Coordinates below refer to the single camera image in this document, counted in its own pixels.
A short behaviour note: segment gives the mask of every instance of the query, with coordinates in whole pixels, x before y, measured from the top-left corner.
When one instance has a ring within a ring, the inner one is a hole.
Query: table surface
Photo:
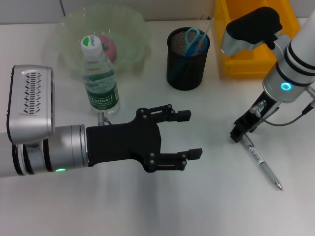
[[[240,144],[233,122],[262,92],[261,80],[223,80],[218,49],[209,49],[201,85],[178,91],[166,81],[166,39],[194,21],[150,22],[143,63],[118,74],[121,108],[112,123],[129,122],[139,107],[172,104],[189,122],[159,124],[162,152],[203,148],[183,172],[148,174],[134,160],[64,173],[0,179],[0,228],[6,236],[313,236],[315,233],[314,113],[288,127],[262,124],[250,137],[284,191],[277,191]],[[11,68],[54,69],[56,126],[97,125],[81,78],[46,47],[54,24],[0,26],[0,132],[5,132]],[[311,98],[281,105],[270,121],[298,116]]]

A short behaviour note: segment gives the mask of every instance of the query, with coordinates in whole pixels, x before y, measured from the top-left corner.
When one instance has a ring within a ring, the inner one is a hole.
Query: wall
[[[214,0],[62,0],[66,13],[96,2],[130,5],[146,20],[196,19],[211,14]],[[315,0],[290,0],[297,17],[308,17]],[[63,17],[60,0],[0,0],[0,24],[54,23]]]

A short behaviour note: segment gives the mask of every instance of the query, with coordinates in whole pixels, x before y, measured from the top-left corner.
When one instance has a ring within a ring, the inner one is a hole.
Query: yellow bin
[[[219,46],[221,47],[222,37],[229,22],[262,6],[269,6],[278,12],[283,26],[281,33],[291,38],[298,33],[300,25],[289,0],[216,0],[214,27]],[[220,58],[225,74],[246,78],[266,75],[276,62],[276,57],[266,45],[253,51],[242,51],[232,57],[223,55],[220,50]]]

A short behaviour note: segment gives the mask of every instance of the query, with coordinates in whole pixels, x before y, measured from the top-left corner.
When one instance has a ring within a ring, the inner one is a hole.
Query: green plastic bowl
[[[53,41],[68,67],[80,71],[80,42],[86,35],[104,34],[117,49],[115,70],[131,67],[142,60],[151,32],[136,10],[125,5],[95,4],[66,15],[56,26]]]

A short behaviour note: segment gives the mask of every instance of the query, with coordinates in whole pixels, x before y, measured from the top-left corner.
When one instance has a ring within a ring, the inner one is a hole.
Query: pen holder
[[[208,40],[208,45],[205,50],[195,56],[182,55],[186,47],[186,32],[189,29],[190,27],[179,28],[173,31],[167,39],[167,82],[175,89],[183,91],[195,89],[200,85],[210,47],[210,39],[206,35],[205,40]],[[189,33],[188,39],[194,38],[194,34],[196,33]]]

